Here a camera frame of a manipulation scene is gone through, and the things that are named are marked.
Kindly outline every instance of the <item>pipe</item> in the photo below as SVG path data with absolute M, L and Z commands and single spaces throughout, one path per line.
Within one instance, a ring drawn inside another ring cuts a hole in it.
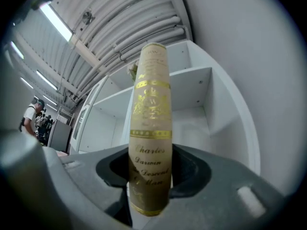
M 180 18 L 177 16 L 173 16 L 172 18 L 157 22 L 155 24 L 152 24 L 151 26 L 148 26 L 137 33 L 133 34 L 132 36 L 125 39 L 123 42 L 121 42 L 119 45 L 114 47 L 111 51 L 109 51 L 100 61 L 97 65 L 95 65 L 90 72 L 84 77 L 82 82 L 79 84 L 78 89 L 80 90 L 86 83 L 86 81 L 93 75 L 109 58 L 118 53 L 119 51 L 123 50 L 127 46 L 131 45 L 135 40 L 139 39 L 140 37 L 146 36 L 147 34 L 154 32 L 155 30 L 162 28 L 164 26 L 173 24 L 173 23 L 179 23 Z
M 113 62 L 111 62 L 104 70 L 102 70 L 101 72 L 99 72 L 97 74 L 97 76 L 93 79 L 93 82 L 96 83 L 97 81 L 99 81 L 101 79 L 101 77 L 108 72 L 109 70 L 111 70 L 114 66 L 116 66 L 118 63 L 126 60 L 127 58 L 129 58 L 130 56 L 138 53 L 139 51 L 141 51 L 141 49 L 148 43 L 151 42 L 161 42 L 163 40 L 169 39 L 171 37 L 175 37 L 175 36 L 179 36 L 184 34 L 184 29 L 183 28 L 178 28 L 173 30 L 172 32 L 168 32 L 162 35 L 159 35 L 157 37 L 151 38 L 146 40 L 145 42 L 141 43 L 140 45 L 137 45 L 136 47 L 134 47 L 133 49 L 129 50 L 128 52 L 126 52 L 125 54 L 119 56 L 118 58 L 116 58 Z M 88 89 L 90 88 L 90 84 L 88 84 L 82 91 L 81 93 L 78 95 L 82 96 Z

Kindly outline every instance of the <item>ceiling light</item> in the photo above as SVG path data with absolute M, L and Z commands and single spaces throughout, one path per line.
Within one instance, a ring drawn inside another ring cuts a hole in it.
M 46 97 L 45 95 L 43 95 L 47 100 L 49 100 L 51 103 L 53 103 L 54 105 L 58 105 L 55 102 L 53 102 L 52 100 L 50 100 L 48 97 Z
M 49 106 L 49 107 L 51 107 L 53 110 L 57 111 L 57 109 L 55 109 L 54 107 L 52 107 L 52 106 L 49 105 L 48 103 L 47 103 L 47 106 Z
M 36 71 L 36 73 L 47 83 L 49 84 L 53 89 L 58 90 L 58 88 L 52 84 L 47 78 L 44 77 L 43 74 L 41 74 L 39 71 Z
M 43 6 L 40 7 L 40 10 L 45 14 L 45 16 L 50 20 L 50 22 L 54 25 L 54 27 L 59 31 L 59 33 L 61 33 L 61 35 L 68 42 L 72 36 L 72 32 L 54 13 L 52 8 L 47 3 L 45 3 Z
M 24 81 L 27 85 L 29 85 L 31 88 L 33 88 L 26 80 L 24 80 L 23 78 L 21 78 L 22 81 Z
M 15 50 L 15 52 L 19 55 L 19 57 L 21 59 L 24 59 L 24 55 L 22 54 L 22 52 L 19 50 L 19 48 L 16 46 L 16 44 L 13 41 L 11 41 L 11 46 Z

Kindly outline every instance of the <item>black backpack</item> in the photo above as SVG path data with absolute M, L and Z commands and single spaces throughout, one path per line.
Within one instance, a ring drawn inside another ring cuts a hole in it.
M 23 117 L 22 120 L 21 120 L 21 122 L 20 122 L 20 125 L 19 125 L 19 131 L 20 131 L 20 132 L 22 131 L 22 130 L 21 130 L 21 127 L 24 126 L 24 120 L 25 120 L 25 118 Z

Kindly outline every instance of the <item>black cap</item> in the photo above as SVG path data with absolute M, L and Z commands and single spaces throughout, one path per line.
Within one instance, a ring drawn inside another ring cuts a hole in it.
M 44 109 L 44 107 L 45 107 L 45 102 L 44 102 L 43 100 L 39 99 L 39 100 L 37 100 L 36 103 L 40 104 L 40 105 L 43 107 L 43 109 Z

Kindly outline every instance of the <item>ceiling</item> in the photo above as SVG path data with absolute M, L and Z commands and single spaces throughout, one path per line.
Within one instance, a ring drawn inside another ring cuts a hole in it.
M 182 0 L 53 0 L 50 6 L 73 32 L 70 41 L 40 10 L 30 10 L 12 27 L 24 59 L 11 47 L 9 53 L 37 97 L 44 94 L 68 111 L 110 70 L 136 59 L 148 40 L 166 45 L 191 40 Z

